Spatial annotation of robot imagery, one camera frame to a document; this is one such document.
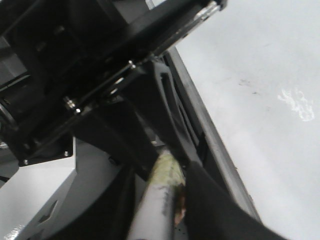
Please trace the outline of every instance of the white table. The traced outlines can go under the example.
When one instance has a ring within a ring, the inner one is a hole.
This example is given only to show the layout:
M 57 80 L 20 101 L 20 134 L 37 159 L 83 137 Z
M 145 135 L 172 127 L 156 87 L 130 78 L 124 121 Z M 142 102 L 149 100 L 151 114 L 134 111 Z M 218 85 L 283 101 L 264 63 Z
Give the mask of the white table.
M 320 239 L 320 2 L 230 0 L 178 51 L 265 225 Z

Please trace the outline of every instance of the metal rod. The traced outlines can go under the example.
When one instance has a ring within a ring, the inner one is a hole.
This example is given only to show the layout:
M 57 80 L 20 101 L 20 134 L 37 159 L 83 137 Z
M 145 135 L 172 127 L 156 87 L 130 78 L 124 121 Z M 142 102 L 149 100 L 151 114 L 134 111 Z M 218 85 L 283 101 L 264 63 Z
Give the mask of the metal rod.
M 165 150 L 155 162 L 127 240 L 172 240 L 175 212 L 185 180 L 179 163 Z

